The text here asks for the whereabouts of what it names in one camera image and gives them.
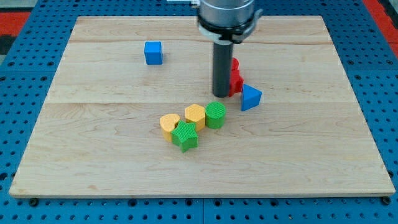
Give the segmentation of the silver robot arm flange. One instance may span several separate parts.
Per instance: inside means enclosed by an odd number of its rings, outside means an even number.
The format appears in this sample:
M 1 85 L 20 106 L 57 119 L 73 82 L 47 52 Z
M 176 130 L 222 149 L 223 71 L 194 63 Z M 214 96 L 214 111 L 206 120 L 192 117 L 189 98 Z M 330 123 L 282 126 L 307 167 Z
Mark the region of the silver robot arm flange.
M 240 44 L 254 32 L 262 14 L 255 0 L 200 0 L 197 26 L 218 45 Z

